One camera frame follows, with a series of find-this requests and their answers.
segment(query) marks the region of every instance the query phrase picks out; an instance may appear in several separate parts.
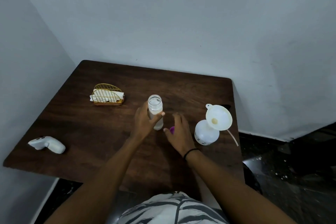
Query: white tissue paper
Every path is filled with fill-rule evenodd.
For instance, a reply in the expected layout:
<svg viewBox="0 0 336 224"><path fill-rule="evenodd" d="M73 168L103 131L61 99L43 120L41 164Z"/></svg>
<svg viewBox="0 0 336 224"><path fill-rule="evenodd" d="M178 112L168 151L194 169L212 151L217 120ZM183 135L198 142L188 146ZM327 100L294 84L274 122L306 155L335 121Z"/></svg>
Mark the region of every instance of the white tissue paper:
<svg viewBox="0 0 336 224"><path fill-rule="evenodd" d="M124 93L112 90L94 90L93 94L90 96L90 101L95 102L118 102L120 99L124 99Z"/></svg>

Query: funnel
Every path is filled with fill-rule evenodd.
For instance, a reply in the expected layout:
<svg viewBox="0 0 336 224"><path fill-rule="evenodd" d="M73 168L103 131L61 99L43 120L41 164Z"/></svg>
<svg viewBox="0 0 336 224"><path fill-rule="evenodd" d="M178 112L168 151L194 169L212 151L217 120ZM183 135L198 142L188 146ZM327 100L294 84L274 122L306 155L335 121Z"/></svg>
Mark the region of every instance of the funnel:
<svg viewBox="0 0 336 224"><path fill-rule="evenodd" d="M232 116L230 112L221 105L206 104L208 109L205 119L208 125L216 130L227 130L232 125Z"/></svg>

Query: wooden table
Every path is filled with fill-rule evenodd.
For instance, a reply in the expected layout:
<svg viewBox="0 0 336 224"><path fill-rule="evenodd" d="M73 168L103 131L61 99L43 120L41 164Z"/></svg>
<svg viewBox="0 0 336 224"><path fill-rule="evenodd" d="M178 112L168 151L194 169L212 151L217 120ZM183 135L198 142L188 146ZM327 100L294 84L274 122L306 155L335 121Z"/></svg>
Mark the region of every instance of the wooden table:
<svg viewBox="0 0 336 224"><path fill-rule="evenodd" d="M89 101L98 83L109 83L125 93L120 106L95 106ZM130 135L133 116L152 94L162 98L164 127L173 126L173 112L185 114L194 132L205 119L206 107L229 104L233 124L230 131L239 142L232 81L228 78L173 72L83 60L36 119L3 165L34 173L84 182L104 164ZM40 151L28 141L52 136L66 146L63 154ZM209 145L195 143L201 151L244 181L240 147L227 131ZM198 187L186 162L154 131L135 154L121 188L148 196L181 190L196 199Z"/></svg>

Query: hand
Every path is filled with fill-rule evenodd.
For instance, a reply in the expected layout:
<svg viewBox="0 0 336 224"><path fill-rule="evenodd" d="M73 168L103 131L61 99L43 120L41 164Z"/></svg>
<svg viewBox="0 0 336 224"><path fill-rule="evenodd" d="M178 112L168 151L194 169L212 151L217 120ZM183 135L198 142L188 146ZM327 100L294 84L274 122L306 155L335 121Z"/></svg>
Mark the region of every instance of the hand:
<svg viewBox="0 0 336 224"><path fill-rule="evenodd" d="M164 112L160 112L149 119L148 114L148 102L146 101L142 107L139 107L134 116L134 126L131 132L131 138L143 141L149 133L153 130L155 124L165 115Z"/></svg>
<svg viewBox="0 0 336 224"><path fill-rule="evenodd" d="M191 136L189 124L187 119L182 114L174 113L175 129L174 134L170 133L169 129L165 128L165 132L168 141L171 145L181 154L183 157L188 150L194 149L195 144L193 137Z"/></svg>

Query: white wall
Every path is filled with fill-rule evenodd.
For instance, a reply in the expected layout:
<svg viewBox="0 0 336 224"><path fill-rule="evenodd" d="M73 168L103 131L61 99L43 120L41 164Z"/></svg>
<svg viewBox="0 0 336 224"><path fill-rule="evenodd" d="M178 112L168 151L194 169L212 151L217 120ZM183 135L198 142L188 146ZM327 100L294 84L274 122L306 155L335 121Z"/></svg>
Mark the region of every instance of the white wall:
<svg viewBox="0 0 336 224"><path fill-rule="evenodd" d="M70 57L229 77L241 131L336 121L335 0L31 0Z"/></svg>
<svg viewBox="0 0 336 224"><path fill-rule="evenodd" d="M1 163L74 68L29 0L0 0ZM29 223L54 180L0 167L0 223Z"/></svg>

